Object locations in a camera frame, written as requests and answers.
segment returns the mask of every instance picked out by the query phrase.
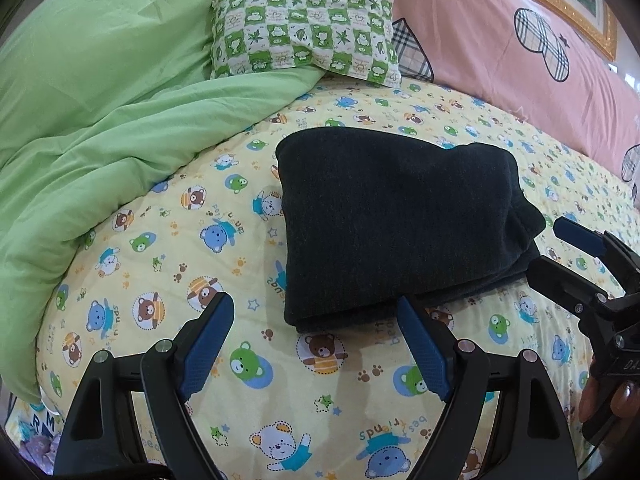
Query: gold picture frame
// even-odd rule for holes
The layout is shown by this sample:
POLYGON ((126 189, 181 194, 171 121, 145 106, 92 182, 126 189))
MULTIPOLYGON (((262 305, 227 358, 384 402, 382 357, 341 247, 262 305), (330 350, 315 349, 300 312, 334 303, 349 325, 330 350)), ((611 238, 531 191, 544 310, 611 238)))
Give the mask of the gold picture frame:
POLYGON ((604 3, 603 26, 600 31, 583 14, 578 12, 565 0, 536 0, 552 12, 559 14, 572 27, 578 30, 585 38, 601 51, 609 60, 616 59, 616 47, 618 44, 618 31, 616 17, 609 6, 604 3))

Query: blue gripper pad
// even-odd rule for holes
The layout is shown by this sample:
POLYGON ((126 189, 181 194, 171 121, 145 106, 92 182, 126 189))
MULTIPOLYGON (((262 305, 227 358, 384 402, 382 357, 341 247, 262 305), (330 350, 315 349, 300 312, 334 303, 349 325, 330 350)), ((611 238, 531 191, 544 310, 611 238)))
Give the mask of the blue gripper pad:
POLYGON ((554 234, 557 238, 595 258, 603 257, 606 252, 606 247, 599 234, 572 222, 568 218, 560 217, 554 222, 554 234))
POLYGON ((404 296, 398 300, 398 326, 427 388, 430 392, 437 394, 440 400, 446 402, 451 392, 446 362, 414 308, 404 296))
POLYGON ((185 402, 203 389, 233 322, 234 302, 225 294, 184 360, 184 378, 178 392, 185 402))

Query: paw print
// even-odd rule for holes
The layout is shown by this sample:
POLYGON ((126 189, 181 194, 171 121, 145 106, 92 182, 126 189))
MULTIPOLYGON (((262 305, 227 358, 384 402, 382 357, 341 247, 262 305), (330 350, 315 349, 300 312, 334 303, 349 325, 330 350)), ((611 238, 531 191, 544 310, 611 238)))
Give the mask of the paw print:
POLYGON ((238 258, 238 260, 236 261, 236 265, 238 266, 237 268, 233 269, 231 272, 236 275, 236 276, 240 276, 242 274, 242 266, 244 266, 244 264, 246 263, 246 259, 243 258, 242 256, 240 258, 238 258))

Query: yellow bedsheet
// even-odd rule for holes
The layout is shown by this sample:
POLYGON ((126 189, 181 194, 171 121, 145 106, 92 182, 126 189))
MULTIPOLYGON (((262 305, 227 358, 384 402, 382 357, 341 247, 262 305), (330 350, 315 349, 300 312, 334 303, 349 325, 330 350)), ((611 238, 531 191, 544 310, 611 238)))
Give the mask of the yellow bedsheet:
MULTIPOLYGON (((547 221, 536 239, 541 252, 620 294, 599 261, 551 231, 552 220, 565 215, 638 246, 638 214, 628 188, 607 171, 467 95, 408 78, 401 90, 392 90, 328 76, 280 113, 201 153, 89 232, 38 338, 40 383, 63 414, 94 352, 145 351, 174 337, 201 312, 209 293, 224 290, 234 299, 236 319, 190 410, 227 477, 406 477, 442 404, 407 385, 414 363, 395 321, 297 334, 282 319, 287 253, 274 149, 302 128, 342 124, 416 136, 443 148, 486 142, 510 150, 526 196, 547 221), (320 346, 331 355, 314 355, 320 346), (244 368, 238 366, 240 357, 244 368), (382 433, 392 435, 377 438, 382 433), (271 446, 276 440, 286 446, 276 451, 271 446), (379 465, 382 446, 390 460, 379 465)), ((575 319, 524 280, 444 305, 432 316, 485 351, 537 351, 558 391, 578 458, 584 456, 576 406, 591 353, 575 319)), ((478 472, 496 400, 487 395, 461 478, 478 472)), ((143 401, 136 402, 148 456, 161 460, 143 401)))

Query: pillow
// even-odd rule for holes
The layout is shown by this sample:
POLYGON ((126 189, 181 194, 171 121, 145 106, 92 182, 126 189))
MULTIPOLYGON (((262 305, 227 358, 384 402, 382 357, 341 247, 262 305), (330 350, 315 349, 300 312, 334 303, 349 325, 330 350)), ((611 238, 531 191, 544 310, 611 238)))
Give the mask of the pillow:
POLYGON ((314 64, 399 88, 393 0, 213 0, 211 78, 314 64))
POLYGON ((394 0, 393 14, 403 75, 489 102, 622 175, 640 102, 560 17, 531 0, 394 0))

